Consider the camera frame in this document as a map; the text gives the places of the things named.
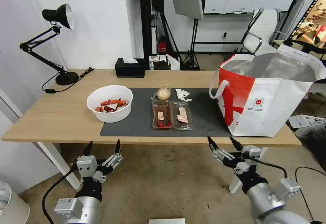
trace office chair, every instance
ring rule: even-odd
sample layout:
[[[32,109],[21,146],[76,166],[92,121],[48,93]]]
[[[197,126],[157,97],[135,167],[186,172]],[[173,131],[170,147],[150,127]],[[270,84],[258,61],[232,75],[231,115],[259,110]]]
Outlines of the office chair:
[[[274,33],[278,32],[275,28],[279,20],[279,10],[264,10],[263,8],[255,10],[241,41],[244,48],[253,55],[275,53],[277,49],[269,45],[269,40]]]

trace tissue box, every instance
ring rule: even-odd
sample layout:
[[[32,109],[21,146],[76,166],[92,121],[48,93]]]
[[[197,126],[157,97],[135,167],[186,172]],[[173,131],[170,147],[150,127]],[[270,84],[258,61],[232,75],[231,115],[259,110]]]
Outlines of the tissue box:
[[[118,58],[115,64],[117,77],[141,77],[145,76],[145,60],[136,59],[138,63],[124,63],[122,58]]]

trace lamp base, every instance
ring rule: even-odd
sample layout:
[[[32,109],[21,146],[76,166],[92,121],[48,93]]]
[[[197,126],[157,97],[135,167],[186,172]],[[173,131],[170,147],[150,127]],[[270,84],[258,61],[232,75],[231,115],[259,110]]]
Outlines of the lamp base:
[[[60,74],[55,78],[55,82],[58,85],[70,85],[78,81],[79,75],[75,72],[60,72]]]

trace lamp arm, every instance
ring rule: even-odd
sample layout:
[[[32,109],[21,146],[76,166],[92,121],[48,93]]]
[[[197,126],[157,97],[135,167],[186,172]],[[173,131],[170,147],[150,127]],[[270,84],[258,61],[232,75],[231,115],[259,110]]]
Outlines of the lamp arm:
[[[33,39],[31,39],[31,40],[29,40],[29,41],[27,41],[27,42],[24,42],[24,43],[22,43],[22,44],[20,44],[19,47],[20,47],[20,49],[23,50],[24,52],[26,52],[26,53],[32,55],[33,57],[35,57],[35,58],[37,58],[38,60],[42,61],[43,63],[47,64],[48,66],[50,66],[50,67],[56,69],[56,70],[59,71],[60,73],[61,73],[61,72],[66,72],[66,71],[63,69],[63,67],[60,67],[60,66],[58,66],[57,64],[55,64],[55,63],[53,63],[53,62],[51,62],[51,61],[45,59],[44,57],[42,57],[41,55],[39,55],[39,54],[33,52],[33,50],[32,50],[33,48],[35,48],[35,47],[41,45],[42,43],[44,43],[44,42],[50,40],[51,38],[53,38],[53,37],[59,35],[59,34],[60,34],[60,28],[61,28],[60,26],[58,26],[58,25],[54,25],[54,26],[52,26],[50,29],[48,29],[47,31],[41,33],[40,35],[34,37]],[[43,36],[43,35],[49,33],[50,31],[54,31],[55,33],[54,33],[53,35],[51,35],[50,37],[44,39],[44,40],[35,41],[36,39],[38,39],[38,38],[40,38],[41,36]]]

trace screen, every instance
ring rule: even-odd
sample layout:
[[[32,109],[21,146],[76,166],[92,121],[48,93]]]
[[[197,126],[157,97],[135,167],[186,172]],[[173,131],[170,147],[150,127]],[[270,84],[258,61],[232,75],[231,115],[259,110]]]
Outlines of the screen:
[[[289,37],[317,52],[326,51],[326,0],[314,0]]]

